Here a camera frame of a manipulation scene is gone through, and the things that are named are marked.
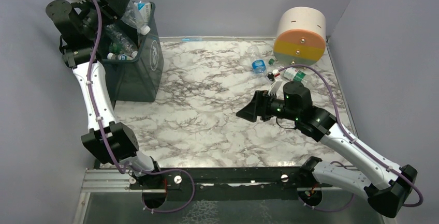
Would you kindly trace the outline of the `clear unlabelled bottle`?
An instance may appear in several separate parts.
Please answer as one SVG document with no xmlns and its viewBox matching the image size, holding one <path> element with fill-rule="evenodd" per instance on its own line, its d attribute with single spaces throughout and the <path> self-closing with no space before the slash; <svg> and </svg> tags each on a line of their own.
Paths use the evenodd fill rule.
<svg viewBox="0 0 439 224">
<path fill-rule="evenodd" d="M 126 34 L 124 34 L 117 25 L 107 25 L 104 27 L 104 31 L 106 36 L 111 40 L 111 43 L 114 42 L 123 46 L 123 54 L 136 58 L 138 54 L 137 45 Z"/>
</svg>

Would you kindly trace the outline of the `green tea bottle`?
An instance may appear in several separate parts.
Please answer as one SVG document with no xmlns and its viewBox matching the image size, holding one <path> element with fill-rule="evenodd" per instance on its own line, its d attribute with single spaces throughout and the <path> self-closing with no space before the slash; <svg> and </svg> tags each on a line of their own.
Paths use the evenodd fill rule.
<svg viewBox="0 0 439 224">
<path fill-rule="evenodd" d="M 109 44 L 109 53 L 123 54 L 124 48 L 121 44 L 112 42 Z"/>
</svg>

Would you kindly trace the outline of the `clear bottle grey blue label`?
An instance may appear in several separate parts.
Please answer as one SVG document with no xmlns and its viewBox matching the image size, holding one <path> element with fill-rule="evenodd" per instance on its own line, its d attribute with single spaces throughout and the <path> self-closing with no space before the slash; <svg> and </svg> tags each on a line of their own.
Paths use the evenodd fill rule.
<svg viewBox="0 0 439 224">
<path fill-rule="evenodd" d="M 121 61 L 129 61 L 133 60 L 134 58 L 131 56 L 128 56 L 126 54 L 114 54 L 114 53 L 108 53 L 107 59 L 109 60 L 121 60 Z"/>
</svg>

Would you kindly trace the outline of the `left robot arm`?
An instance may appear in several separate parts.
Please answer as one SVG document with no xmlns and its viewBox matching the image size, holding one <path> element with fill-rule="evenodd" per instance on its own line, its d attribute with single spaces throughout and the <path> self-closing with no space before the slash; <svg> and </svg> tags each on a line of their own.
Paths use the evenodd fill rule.
<svg viewBox="0 0 439 224">
<path fill-rule="evenodd" d="M 140 151 L 133 130 L 117 119 L 105 66 L 98 53 L 104 28 L 117 24 L 129 3 L 130 0 L 55 0 L 46 6 L 46 14 L 61 34 L 59 50 L 83 95 L 87 133 L 81 136 L 82 145 L 100 163 L 143 177 L 158 174 L 159 166 Z"/>
</svg>

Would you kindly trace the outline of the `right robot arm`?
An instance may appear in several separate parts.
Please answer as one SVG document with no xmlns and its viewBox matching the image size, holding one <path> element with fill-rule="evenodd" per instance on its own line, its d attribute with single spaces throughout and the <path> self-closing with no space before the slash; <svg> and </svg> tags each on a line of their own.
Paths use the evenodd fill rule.
<svg viewBox="0 0 439 224">
<path fill-rule="evenodd" d="M 347 132 L 334 115 L 313 105 L 311 92 L 302 83 L 286 83 L 283 95 L 278 99 L 269 91 L 256 91 L 236 116 L 249 122 L 273 117 L 294 121 L 296 130 L 335 150 L 357 168 L 350 171 L 310 157 L 300 167 L 300 179 L 347 190 L 366 199 L 379 214 L 395 218 L 413 190 L 417 170 L 386 159 Z"/>
</svg>

